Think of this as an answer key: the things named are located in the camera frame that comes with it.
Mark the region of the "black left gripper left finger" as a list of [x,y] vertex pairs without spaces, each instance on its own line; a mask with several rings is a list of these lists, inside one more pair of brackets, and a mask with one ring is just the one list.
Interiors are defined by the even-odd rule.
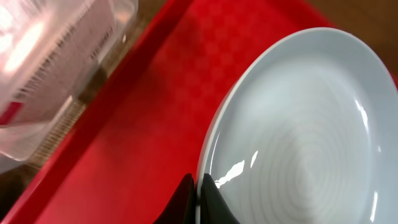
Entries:
[[196,189],[192,174],[185,174],[154,224],[194,224]]

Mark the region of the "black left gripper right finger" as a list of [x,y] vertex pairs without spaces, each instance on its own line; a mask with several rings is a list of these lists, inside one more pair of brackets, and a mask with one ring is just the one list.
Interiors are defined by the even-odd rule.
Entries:
[[210,174],[204,174],[200,187],[201,224],[239,224]]

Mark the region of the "red serving tray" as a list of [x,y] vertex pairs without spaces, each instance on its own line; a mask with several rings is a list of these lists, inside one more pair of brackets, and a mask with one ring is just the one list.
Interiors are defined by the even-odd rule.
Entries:
[[218,107],[270,46],[316,27],[335,28],[303,1],[166,2],[4,222],[154,223],[192,174],[200,223]]

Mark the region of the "light blue plate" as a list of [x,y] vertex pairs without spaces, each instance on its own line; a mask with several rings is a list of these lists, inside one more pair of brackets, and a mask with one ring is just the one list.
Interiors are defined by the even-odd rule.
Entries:
[[247,68],[203,142],[239,223],[396,223],[397,87],[362,40],[330,27],[284,37]]

